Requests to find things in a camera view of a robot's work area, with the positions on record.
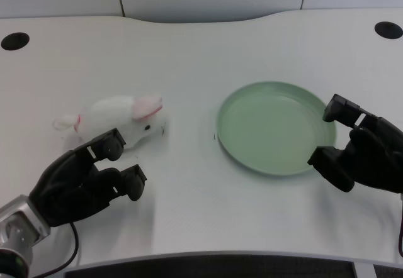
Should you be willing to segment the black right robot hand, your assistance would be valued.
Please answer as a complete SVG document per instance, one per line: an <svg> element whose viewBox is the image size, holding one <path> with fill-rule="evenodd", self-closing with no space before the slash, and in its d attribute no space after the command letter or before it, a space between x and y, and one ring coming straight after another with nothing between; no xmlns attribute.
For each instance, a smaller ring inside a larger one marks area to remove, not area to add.
<svg viewBox="0 0 403 278"><path fill-rule="evenodd" d="M383 117L335 94L322 119L350 127L349 142L342 150L318 146L308 164L343 192L356 183L402 193L402 131Z"/></svg>

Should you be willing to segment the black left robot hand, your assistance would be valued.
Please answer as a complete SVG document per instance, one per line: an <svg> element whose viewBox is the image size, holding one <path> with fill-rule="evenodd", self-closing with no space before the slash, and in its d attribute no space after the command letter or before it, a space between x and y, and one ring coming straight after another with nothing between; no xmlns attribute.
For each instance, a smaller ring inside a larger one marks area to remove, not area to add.
<svg viewBox="0 0 403 278"><path fill-rule="evenodd" d="M29 198L49 226L86 219L121 196L132 201L141 198L147 178L139 165L123 171L95 166L106 158L118 160L124 146L123 137L114 128L67 151L47 167Z"/></svg>

